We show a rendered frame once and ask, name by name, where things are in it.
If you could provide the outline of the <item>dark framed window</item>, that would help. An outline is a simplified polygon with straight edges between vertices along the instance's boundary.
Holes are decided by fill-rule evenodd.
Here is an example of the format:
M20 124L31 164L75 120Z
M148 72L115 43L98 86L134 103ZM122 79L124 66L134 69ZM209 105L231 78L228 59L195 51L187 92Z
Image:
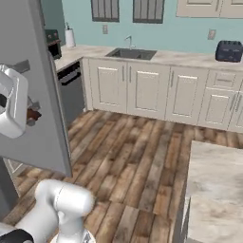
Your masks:
M120 22L119 0L90 0L94 22Z
M162 24L165 0L133 0L133 22Z

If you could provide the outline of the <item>dark dishwasher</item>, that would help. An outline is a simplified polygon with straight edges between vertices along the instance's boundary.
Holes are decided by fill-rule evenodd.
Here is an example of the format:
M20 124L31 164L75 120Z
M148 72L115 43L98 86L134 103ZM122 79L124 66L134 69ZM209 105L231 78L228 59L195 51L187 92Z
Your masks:
M66 125L70 126L83 113L84 94L80 63L76 62L57 73L65 111Z

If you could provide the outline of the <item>white paper towel roll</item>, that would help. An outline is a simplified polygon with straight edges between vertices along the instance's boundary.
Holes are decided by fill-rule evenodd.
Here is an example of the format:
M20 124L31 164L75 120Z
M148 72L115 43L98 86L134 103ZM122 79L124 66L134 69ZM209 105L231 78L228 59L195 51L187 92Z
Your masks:
M65 29L65 43L67 47L75 47L75 37L74 37L74 31L73 29L69 26L68 23L66 24L66 29Z

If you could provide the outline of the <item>silver tap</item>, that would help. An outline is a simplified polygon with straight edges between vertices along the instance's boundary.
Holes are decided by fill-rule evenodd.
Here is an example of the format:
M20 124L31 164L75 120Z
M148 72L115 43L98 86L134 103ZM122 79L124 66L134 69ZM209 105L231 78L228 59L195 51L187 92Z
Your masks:
M132 35L128 35L125 37L124 41L128 41L129 42L129 49L134 49L136 46L133 45L132 42Z

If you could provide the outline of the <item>brown chicken drumstick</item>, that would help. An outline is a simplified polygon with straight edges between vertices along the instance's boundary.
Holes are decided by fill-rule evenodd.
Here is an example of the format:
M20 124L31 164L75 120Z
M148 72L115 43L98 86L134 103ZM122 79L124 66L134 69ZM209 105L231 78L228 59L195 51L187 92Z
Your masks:
M41 116L42 116L41 113L31 108L29 108L27 111L27 120L37 121Z

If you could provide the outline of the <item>grey fridge door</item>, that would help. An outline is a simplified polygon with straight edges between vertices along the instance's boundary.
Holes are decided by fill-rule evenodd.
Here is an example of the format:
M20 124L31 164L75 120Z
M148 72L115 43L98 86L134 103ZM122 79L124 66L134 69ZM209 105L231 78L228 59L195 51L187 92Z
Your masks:
M70 150L56 66L47 50L39 0L0 0L0 65L28 61L28 100L41 117L23 135L0 134L0 156L69 176Z

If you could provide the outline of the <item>cream wall cupboard run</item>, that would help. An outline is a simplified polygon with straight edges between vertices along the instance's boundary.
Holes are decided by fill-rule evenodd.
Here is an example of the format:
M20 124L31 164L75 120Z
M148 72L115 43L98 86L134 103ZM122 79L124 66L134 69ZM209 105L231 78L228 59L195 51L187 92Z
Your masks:
M243 19L243 0L178 0L177 17Z

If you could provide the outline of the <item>dark blue toaster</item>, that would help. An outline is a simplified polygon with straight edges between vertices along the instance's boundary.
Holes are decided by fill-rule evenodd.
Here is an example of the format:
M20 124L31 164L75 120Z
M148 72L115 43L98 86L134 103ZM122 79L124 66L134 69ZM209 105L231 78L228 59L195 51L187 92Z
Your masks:
M239 63L243 55L243 45L239 41L221 40L216 47L215 59L219 62Z

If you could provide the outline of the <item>grey metal sink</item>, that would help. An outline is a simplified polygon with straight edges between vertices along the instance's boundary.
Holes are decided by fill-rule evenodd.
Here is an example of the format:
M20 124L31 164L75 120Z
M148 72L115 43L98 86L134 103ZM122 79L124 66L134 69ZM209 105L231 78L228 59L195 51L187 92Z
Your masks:
M106 54L106 57L115 59L150 61L156 53L157 52L155 50L115 48Z

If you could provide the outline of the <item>grey fridge body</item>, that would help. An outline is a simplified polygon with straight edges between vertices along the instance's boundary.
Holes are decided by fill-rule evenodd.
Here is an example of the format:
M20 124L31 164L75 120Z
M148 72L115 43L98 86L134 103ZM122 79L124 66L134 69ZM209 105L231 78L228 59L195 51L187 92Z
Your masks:
M0 220L15 207L19 196L4 160L0 157Z

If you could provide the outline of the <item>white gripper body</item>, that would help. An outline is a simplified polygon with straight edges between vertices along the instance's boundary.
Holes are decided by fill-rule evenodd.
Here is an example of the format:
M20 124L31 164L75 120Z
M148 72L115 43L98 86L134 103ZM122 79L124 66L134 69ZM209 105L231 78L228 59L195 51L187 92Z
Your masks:
M16 139L26 130L28 80L19 72L0 65L0 134Z

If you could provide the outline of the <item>cream base cupboard run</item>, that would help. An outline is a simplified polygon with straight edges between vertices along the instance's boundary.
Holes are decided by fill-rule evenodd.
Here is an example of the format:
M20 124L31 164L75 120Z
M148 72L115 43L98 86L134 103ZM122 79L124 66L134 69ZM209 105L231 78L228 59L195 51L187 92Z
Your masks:
M243 133L243 71L84 58L86 108Z

